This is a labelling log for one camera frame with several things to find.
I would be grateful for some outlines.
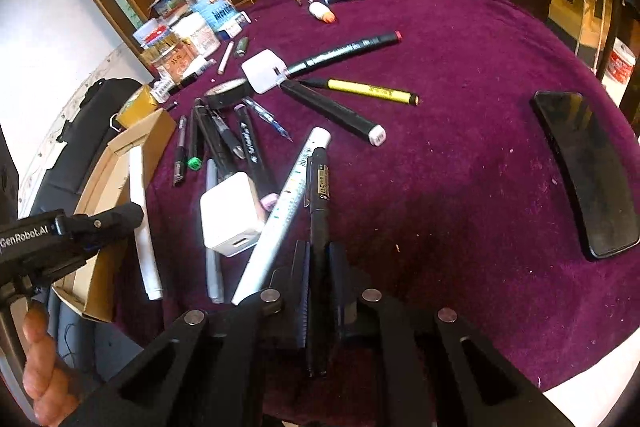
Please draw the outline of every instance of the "tape roll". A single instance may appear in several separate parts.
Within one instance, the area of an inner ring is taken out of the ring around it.
[[[204,99],[212,110],[236,105],[243,98],[253,96],[254,89],[246,78],[236,78],[214,86],[204,94]]]

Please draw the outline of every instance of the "smartphone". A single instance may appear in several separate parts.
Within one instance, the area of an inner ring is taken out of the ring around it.
[[[590,261],[640,242],[626,172],[586,100],[576,92],[539,91],[534,111],[556,156]]]

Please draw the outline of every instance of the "orange cap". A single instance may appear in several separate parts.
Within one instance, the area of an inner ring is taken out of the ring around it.
[[[327,24],[335,22],[334,13],[333,12],[327,12],[327,13],[322,14],[322,22],[326,22]]]

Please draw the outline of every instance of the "green marker cap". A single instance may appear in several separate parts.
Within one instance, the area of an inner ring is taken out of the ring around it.
[[[199,171],[200,167],[202,167],[202,160],[200,158],[197,158],[197,156],[194,156],[193,158],[189,158],[189,161],[187,162],[187,166],[192,171]]]

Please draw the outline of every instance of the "red lid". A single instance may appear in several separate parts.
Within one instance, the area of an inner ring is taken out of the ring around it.
[[[159,25],[158,28],[149,33],[148,36],[145,37],[145,44],[148,44],[154,39],[157,39],[160,35],[162,35],[167,30],[167,27],[164,25]]]

